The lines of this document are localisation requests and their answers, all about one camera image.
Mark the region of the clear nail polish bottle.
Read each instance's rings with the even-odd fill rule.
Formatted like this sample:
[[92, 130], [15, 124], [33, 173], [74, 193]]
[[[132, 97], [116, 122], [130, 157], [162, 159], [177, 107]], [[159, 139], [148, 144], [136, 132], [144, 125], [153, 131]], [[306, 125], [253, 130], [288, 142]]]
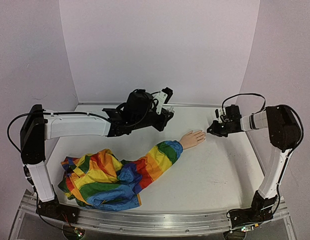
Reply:
[[168, 108], [167, 109], [170, 113], [174, 113], [175, 111], [174, 111], [174, 107], [173, 106], [171, 106], [170, 108]]

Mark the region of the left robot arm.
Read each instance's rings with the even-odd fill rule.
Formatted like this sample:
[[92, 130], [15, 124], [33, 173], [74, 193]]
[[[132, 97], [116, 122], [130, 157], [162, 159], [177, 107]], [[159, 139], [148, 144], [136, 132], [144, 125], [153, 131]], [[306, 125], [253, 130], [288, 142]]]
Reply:
[[45, 154], [45, 141], [72, 136], [120, 137], [134, 130], [153, 127], [162, 132], [173, 118], [172, 110], [164, 109], [173, 95], [166, 87], [154, 93], [144, 89], [132, 91], [126, 102], [116, 108], [104, 108], [106, 116], [92, 112], [54, 112], [40, 104], [24, 113], [20, 130], [19, 151], [25, 178], [37, 193], [36, 213], [40, 217], [75, 224], [79, 208], [61, 204], [52, 185]]

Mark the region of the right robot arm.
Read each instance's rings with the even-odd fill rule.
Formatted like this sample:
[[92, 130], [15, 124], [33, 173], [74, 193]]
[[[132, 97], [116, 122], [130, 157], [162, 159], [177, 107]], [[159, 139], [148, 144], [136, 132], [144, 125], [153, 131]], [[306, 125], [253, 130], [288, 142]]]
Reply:
[[206, 132], [217, 137], [228, 137], [240, 132], [267, 129], [272, 145], [270, 167], [255, 191], [249, 208], [231, 209], [226, 216], [231, 229], [245, 232], [270, 221], [281, 202], [280, 185], [295, 149], [304, 138], [304, 127], [296, 111], [285, 104], [267, 106], [250, 115], [242, 116], [237, 105], [215, 110], [216, 119]]

